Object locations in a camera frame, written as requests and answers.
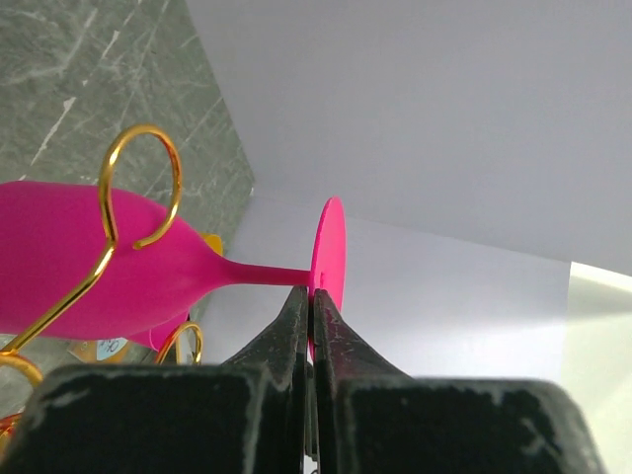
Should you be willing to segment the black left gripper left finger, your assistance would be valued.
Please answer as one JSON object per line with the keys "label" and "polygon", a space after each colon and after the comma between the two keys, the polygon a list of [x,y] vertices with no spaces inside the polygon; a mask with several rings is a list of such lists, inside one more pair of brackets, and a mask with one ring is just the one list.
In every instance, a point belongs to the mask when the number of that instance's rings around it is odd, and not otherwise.
{"label": "black left gripper left finger", "polygon": [[308,292],[219,365],[83,364],[26,405],[5,473],[299,473]]}

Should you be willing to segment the pink wine glass front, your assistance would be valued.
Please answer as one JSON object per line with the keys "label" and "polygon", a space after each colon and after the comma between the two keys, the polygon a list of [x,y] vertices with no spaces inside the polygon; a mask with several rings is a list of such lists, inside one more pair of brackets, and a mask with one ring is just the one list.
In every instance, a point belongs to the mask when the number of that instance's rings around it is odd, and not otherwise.
{"label": "pink wine glass front", "polygon": [[188,320],[189,313],[184,312],[165,323],[134,335],[126,336],[126,338],[129,341],[158,352],[171,333]]}

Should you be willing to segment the pink wine glass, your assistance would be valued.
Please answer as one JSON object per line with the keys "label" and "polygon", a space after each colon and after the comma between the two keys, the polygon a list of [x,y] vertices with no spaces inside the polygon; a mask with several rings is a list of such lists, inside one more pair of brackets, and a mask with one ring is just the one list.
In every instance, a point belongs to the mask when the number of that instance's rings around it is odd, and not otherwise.
{"label": "pink wine glass", "polygon": [[189,313],[184,312],[165,323],[134,335],[126,336],[126,338],[129,341],[158,352],[171,333],[188,320]]}
{"label": "pink wine glass", "polygon": [[[103,249],[103,227],[95,186],[70,185],[79,198],[69,237],[53,246],[49,268],[41,255],[8,258],[1,269],[1,330],[12,340],[19,328],[66,294],[92,268]],[[320,218],[309,270],[240,264],[217,255],[182,218],[156,243],[140,250],[132,243],[152,234],[166,217],[165,207],[146,197],[112,192],[118,247],[95,286],[41,336],[103,340],[134,335],[184,312],[211,291],[231,284],[303,285],[326,290],[335,303],[344,294],[347,235],[338,198],[327,201]]]}

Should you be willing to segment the pink wine glass back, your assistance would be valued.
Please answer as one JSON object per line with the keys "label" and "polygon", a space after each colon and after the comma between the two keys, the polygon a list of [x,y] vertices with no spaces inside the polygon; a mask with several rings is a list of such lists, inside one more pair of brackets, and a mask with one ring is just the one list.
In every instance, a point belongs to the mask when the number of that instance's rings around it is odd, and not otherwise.
{"label": "pink wine glass back", "polygon": [[[79,198],[69,237],[53,246],[49,268],[41,255],[8,258],[1,269],[1,330],[12,340],[19,328],[66,294],[92,268],[103,249],[103,227],[95,186],[70,185]],[[95,286],[41,336],[103,340],[134,335],[184,312],[211,291],[231,284],[303,285],[326,290],[335,303],[344,294],[347,235],[338,198],[327,201],[320,218],[309,270],[240,264],[217,255],[182,218],[156,243],[140,250],[132,243],[152,234],[166,217],[165,207],[146,197],[112,192],[118,247]]]}

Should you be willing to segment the yellow wine glass front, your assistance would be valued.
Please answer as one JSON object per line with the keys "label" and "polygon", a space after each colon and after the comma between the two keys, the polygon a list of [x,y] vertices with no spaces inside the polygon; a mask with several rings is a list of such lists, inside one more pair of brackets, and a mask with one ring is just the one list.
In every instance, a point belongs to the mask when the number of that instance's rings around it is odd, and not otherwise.
{"label": "yellow wine glass front", "polygon": [[223,255],[223,243],[220,236],[216,234],[202,234],[201,237],[217,255]]}

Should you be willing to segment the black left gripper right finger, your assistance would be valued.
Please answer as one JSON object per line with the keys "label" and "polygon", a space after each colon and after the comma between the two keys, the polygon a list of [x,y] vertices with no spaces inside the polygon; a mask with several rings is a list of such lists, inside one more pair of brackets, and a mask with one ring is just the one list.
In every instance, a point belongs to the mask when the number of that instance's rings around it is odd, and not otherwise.
{"label": "black left gripper right finger", "polygon": [[313,296],[322,473],[603,473],[579,407],[544,380],[415,378]]}

